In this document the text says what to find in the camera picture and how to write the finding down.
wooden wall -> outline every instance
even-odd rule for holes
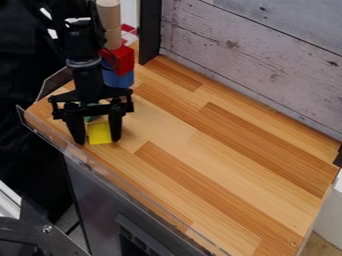
[[[161,53],[342,141],[342,1],[164,0]]]

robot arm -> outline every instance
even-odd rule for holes
[[[84,117],[108,115],[112,140],[116,142],[121,138],[122,117],[127,112],[133,112],[133,91],[108,87],[104,83],[99,52],[107,40],[96,2],[74,0],[70,4],[69,1],[50,0],[48,3],[60,48],[75,82],[74,91],[49,98],[53,107],[52,114],[54,119],[61,119],[66,123],[79,144],[85,143]],[[72,6],[77,9],[67,10]],[[110,103],[96,105],[101,99],[110,99]],[[65,102],[64,108],[59,108],[58,102]]]

blue block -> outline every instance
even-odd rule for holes
[[[110,64],[104,59],[102,60],[102,65],[106,68],[111,68]],[[119,76],[114,70],[102,69],[102,74],[105,84],[109,87],[128,89],[134,84],[133,70],[124,76]]]

wooden tabletop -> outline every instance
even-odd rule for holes
[[[122,139],[78,147],[205,247],[196,232],[232,255],[295,255],[338,172],[339,142],[163,56],[137,65],[135,79]],[[73,143],[46,99],[28,114]]]

wood grain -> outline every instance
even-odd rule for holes
[[[84,161],[216,255],[295,255],[339,142],[163,56],[137,65],[136,81],[122,139],[75,145]],[[25,117],[73,144],[46,99]]]
[[[165,20],[172,27],[163,40],[171,41],[163,46],[166,54],[181,56],[225,78],[227,85],[235,82],[277,103],[278,110],[296,112],[342,138],[340,56],[203,1],[175,1],[172,13],[172,20]]]
[[[212,0],[213,5],[342,55],[339,0]]]

